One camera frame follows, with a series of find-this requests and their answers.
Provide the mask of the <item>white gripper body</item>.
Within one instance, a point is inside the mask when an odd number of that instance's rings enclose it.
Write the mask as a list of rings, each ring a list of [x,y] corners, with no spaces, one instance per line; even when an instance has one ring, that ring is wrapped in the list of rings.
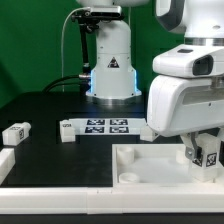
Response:
[[[224,126],[224,88],[210,78],[157,76],[148,97],[147,123],[169,137]]]

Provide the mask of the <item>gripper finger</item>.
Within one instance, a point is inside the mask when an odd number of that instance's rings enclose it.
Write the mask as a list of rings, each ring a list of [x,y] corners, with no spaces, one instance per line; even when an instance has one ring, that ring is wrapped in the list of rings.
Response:
[[[181,140],[186,147],[185,156],[189,160],[196,160],[200,155],[200,147],[197,145],[197,132],[185,133],[181,135]]]
[[[219,129],[217,138],[219,138],[221,141],[221,147],[224,147],[224,128],[223,127]]]

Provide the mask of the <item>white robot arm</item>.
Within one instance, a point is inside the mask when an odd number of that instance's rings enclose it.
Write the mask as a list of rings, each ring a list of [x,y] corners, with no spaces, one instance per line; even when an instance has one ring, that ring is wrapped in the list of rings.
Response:
[[[80,26],[97,32],[97,63],[91,69],[87,96],[123,101],[136,96],[136,73],[130,59],[130,28],[123,6],[150,0],[76,0]],[[162,136],[179,135],[186,156],[195,161],[203,151],[196,142],[202,130],[224,126],[224,0],[156,0],[155,16],[169,32],[182,33],[184,43],[153,60],[147,123]]]

